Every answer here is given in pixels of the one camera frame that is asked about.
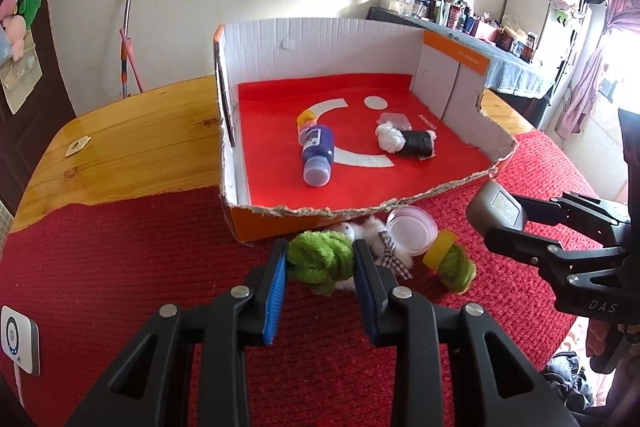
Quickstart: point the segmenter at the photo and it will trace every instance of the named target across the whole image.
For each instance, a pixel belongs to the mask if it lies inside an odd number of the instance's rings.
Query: metal screw
[[[391,293],[397,299],[408,299],[409,297],[411,297],[411,295],[413,295],[411,293],[411,290],[409,288],[407,288],[406,286],[396,286],[391,291]]]
[[[231,288],[231,296],[236,299],[244,299],[249,296],[249,293],[251,293],[251,290],[244,285],[234,286]]]
[[[472,317],[479,317],[484,313],[484,308],[482,308],[480,304],[471,302],[465,306],[465,312],[467,312]]]
[[[178,306],[175,304],[165,304],[160,308],[160,316],[168,319],[169,317],[173,317],[178,312]]]

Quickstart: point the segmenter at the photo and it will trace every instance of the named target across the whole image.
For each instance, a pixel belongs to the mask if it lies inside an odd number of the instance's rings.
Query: orange label
[[[449,57],[482,76],[484,76],[489,67],[489,59],[487,57],[438,33],[425,30],[424,43],[445,55],[449,55]]]

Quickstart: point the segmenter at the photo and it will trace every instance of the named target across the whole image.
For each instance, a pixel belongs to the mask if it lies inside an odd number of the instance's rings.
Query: blue plastic bottle
[[[331,178],[334,163],[334,133],[325,125],[314,125],[306,130],[302,161],[303,178],[311,187],[322,187]]]

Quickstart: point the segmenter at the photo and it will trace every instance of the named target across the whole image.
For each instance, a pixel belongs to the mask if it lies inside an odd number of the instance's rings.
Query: window
[[[605,43],[602,93],[616,107],[640,112],[640,35],[613,30]]]

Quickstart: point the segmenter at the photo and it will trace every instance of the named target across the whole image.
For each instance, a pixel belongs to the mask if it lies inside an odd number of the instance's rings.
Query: pink curtain
[[[566,109],[562,110],[556,124],[556,133],[564,139],[569,138],[571,133],[580,133],[585,118],[591,112],[602,81],[606,37],[612,30],[640,34],[640,0],[609,0],[598,47],[587,61],[582,77],[574,86],[571,99]]]

